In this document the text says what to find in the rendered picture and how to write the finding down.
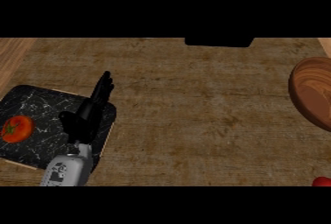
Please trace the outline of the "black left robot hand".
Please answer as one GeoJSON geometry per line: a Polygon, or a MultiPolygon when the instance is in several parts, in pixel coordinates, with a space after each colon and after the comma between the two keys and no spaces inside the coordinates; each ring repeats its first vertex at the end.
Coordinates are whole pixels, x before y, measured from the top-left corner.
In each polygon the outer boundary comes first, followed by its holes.
{"type": "Polygon", "coordinates": [[[76,112],[62,111],[57,115],[69,144],[90,144],[97,135],[103,109],[113,89],[110,72],[97,80],[93,93],[81,102],[76,112]]]}

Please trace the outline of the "brown wooden bowl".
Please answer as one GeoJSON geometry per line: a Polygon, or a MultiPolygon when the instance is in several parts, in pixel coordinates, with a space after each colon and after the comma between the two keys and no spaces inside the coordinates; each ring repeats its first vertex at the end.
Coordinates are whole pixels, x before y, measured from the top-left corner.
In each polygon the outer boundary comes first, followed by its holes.
{"type": "Polygon", "coordinates": [[[331,59],[302,59],[289,74],[288,94],[307,121],[331,132],[331,59]]]}

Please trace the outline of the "black marble cutting board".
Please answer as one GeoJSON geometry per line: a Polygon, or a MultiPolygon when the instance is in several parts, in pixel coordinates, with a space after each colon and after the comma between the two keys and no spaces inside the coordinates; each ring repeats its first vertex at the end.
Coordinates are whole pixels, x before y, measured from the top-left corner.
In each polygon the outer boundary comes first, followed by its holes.
{"type": "Polygon", "coordinates": [[[78,153],[57,115],[62,111],[75,113],[84,100],[84,96],[28,85],[8,90],[0,101],[0,131],[14,116],[29,117],[35,127],[19,143],[7,143],[0,137],[0,158],[44,170],[54,156],[78,153]]]}

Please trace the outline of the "red tomato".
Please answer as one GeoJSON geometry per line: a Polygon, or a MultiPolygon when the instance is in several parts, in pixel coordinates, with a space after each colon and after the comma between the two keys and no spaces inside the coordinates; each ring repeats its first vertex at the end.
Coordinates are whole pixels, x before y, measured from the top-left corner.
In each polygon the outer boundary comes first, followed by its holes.
{"type": "Polygon", "coordinates": [[[33,132],[33,121],[25,115],[16,115],[4,121],[1,128],[1,139],[4,142],[14,144],[25,141],[33,132]]]}

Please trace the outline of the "brown mottled placemat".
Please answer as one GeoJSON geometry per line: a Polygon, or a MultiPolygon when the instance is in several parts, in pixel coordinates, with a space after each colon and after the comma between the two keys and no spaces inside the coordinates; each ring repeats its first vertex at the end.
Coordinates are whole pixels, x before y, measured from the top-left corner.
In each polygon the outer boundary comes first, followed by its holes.
{"type": "Polygon", "coordinates": [[[113,79],[116,120],[93,186],[307,186],[331,176],[331,133],[299,115],[286,82],[325,50],[313,38],[246,48],[178,38],[41,38],[10,83],[88,95],[113,79]]]}

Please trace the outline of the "black appliance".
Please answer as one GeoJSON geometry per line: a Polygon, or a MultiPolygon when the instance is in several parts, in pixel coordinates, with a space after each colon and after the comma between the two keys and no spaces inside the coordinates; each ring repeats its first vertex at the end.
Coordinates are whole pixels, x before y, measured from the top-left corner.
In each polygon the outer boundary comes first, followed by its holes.
{"type": "Polygon", "coordinates": [[[252,38],[186,38],[187,46],[248,47],[252,38]]]}

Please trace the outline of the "small red object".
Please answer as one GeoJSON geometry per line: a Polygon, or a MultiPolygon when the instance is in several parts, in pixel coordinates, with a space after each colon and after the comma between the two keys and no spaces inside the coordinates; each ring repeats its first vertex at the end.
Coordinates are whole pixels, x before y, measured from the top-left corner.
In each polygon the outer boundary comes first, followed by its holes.
{"type": "Polygon", "coordinates": [[[326,177],[317,177],[313,180],[311,186],[331,186],[331,178],[326,177]]]}

